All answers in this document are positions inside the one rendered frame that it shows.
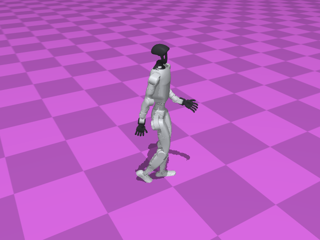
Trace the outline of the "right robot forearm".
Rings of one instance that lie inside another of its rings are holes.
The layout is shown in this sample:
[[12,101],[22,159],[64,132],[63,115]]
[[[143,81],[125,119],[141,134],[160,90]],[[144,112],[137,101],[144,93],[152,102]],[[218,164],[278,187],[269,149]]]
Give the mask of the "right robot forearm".
[[141,104],[141,110],[139,113],[139,123],[140,124],[145,123],[146,115],[148,113],[148,110],[150,109],[150,107],[148,105],[149,105],[149,100],[146,98],[146,99],[144,99],[144,101]]

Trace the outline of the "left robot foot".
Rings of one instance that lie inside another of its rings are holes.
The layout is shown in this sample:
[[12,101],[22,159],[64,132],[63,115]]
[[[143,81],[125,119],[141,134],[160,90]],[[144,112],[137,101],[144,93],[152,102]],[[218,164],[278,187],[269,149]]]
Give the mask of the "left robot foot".
[[168,176],[174,176],[174,175],[176,175],[175,170],[164,170],[164,173],[157,171],[155,174],[156,177],[168,177]]

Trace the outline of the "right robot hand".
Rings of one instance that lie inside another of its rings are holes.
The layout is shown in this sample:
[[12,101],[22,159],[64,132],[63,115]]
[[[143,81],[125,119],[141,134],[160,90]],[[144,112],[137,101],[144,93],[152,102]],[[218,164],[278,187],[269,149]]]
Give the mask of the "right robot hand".
[[[144,132],[146,132],[146,133],[148,133],[148,132],[145,127],[146,119],[144,120],[144,123],[139,123],[139,120],[140,120],[140,118],[138,118],[138,126],[136,128],[135,135],[139,136],[139,134],[140,134],[140,137],[141,137],[141,136],[144,136]],[[137,134],[137,132],[138,132],[138,134]]]

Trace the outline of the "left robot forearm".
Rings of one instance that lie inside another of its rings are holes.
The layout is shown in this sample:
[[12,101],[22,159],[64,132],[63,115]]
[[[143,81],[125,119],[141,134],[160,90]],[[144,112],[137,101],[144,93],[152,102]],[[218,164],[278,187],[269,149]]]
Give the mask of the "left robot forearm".
[[170,98],[174,103],[178,103],[178,104],[182,104],[182,103],[183,103],[183,100],[180,99],[178,96],[176,96],[171,89],[169,90],[169,98]]

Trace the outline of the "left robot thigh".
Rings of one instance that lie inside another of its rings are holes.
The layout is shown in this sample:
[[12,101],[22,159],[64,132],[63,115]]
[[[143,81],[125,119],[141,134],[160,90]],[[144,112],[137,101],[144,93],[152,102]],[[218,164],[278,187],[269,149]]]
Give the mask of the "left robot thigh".
[[[170,133],[170,137],[171,137],[171,134],[172,134],[172,122],[171,122],[170,114],[169,114],[167,108],[166,108],[166,112],[165,112],[164,121],[166,122],[166,125],[167,125],[169,133]],[[157,142],[157,146],[158,146],[158,148],[161,147],[160,141]]]

